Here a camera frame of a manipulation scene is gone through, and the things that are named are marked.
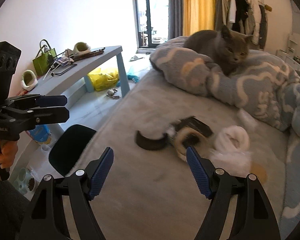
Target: finger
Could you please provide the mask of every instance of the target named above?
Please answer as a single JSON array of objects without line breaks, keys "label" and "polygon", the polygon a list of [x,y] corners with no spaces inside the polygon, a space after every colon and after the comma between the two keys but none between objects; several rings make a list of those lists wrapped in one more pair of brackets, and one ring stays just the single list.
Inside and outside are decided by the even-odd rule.
[{"label": "finger", "polygon": [[18,151],[17,142],[8,141],[1,149],[3,155],[16,155]]},{"label": "finger", "polygon": [[1,169],[5,169],[5,168],[11,167],[12,165],[13,165],[13,161],[10,161],[10,162],[7,162],[7,163],[2,163],[2,164],[0,165],[0,168],[1,168]]},{"label": "finger", "polygon": [[11,161],[14,161],[15,155],[3,155],[0,154],[0,164],[10,163]]}]

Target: chair backrest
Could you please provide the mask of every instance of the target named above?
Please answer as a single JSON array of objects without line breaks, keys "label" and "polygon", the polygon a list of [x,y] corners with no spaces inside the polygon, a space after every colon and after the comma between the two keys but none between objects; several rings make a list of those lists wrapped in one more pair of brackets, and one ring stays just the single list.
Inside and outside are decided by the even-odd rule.
[{"label": "chair backrest", "polygon": [[50,151],[49,162],[62,176],[77,163],[88,142],[97,131],[75,124],[69,127]]}]

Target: window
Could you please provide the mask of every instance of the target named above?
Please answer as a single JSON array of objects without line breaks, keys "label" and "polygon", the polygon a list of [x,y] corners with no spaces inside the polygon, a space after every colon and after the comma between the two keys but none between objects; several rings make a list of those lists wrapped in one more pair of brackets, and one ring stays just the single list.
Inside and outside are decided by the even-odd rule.
[{"label": "window", "polygon": [[138,48],[155,48],[158,44],[166,42],[169,0],[136,0],[135,6]]}]

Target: blue gripper pad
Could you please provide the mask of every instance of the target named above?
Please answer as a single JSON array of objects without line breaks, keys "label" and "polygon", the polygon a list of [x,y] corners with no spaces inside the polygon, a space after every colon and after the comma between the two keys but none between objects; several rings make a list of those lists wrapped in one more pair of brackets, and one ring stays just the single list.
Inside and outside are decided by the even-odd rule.
[{"label": "blue gripper pad", "polygon": [[200,193],[205,195],[207,199],[211,199],[212,191],[210,189],[209,177],[191,147],[187,148],[186,158]]},{"label": "blue gripper pad", "polygon": [[100,164],[91,177],[90,190],[88,192],[88,196],[91,199],[100,194],[100,191],[112,166],[113,160],[113,150],[111,148],[108,148],[108,150],[103,154],[103,157],[100,160]]}]

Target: gray bed sheet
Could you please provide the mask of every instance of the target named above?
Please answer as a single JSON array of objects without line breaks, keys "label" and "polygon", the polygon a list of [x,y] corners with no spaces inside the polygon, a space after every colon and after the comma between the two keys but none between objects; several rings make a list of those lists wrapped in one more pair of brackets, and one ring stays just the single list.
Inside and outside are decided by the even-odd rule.
[{"label": "gray bed sheet", "polygon": [[[195,115],[218,133],[223,127],[240,125],[237,111],[213,98],[178,89],[151,70],[118,104],[71,171],[85,168],[106,147],[114,150],[114,164],[104,187],[91,202],[106,239],[194,239],[210,201],[200,194],[189,166],[177,157],[173,147],[143,150],[134,142],[135,132],[159,138],[170,122]],[[288,135],[258,121],[250,140],[253,172],[260,176],[279,220]],[[202,157],[209,156],[212,142],[213,137],[197,147]],[[229,236],[235,202],[233,198],[221,239]],[[68,199],[65,206],[71,236],[78,239]]]}]

